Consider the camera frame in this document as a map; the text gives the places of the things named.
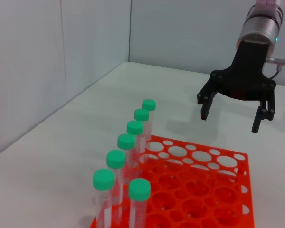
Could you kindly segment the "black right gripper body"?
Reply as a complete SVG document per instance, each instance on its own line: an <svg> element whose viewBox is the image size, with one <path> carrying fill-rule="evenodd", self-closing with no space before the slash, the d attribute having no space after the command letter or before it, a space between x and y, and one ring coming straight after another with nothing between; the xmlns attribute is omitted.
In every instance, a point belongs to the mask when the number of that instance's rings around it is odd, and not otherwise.
<svg viewBox="0 0 285 228"><path fill-rule="evenodd" d="M276 83L263 74L269 45L240 42L231 65L210 75L211 92L243 101L274 100Z"/></svg>

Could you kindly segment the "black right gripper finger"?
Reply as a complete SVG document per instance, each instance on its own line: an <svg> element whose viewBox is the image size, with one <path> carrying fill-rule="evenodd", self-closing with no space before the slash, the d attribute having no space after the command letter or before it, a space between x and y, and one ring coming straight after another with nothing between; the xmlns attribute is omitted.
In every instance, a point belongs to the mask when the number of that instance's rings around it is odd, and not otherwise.
<svg viewBox="0 0 285 228"><path fill-rule="evenodd" d="M212 71L209 80L197 94L197 103L202 105L200 115L202 120L206 120L213 102L214 97L219 91L219 83L217 79L219 71Z"/></svg>
<svg viewBox="0 0 285 228"><path fill-rule="evenodd" d="M254 118L251 132L257 133L261 121L267 119L272 121L276 112L275 109L275 82L265 84L261 87L260 92L257 93L256 100L259 101L259 107Z"/></svg>

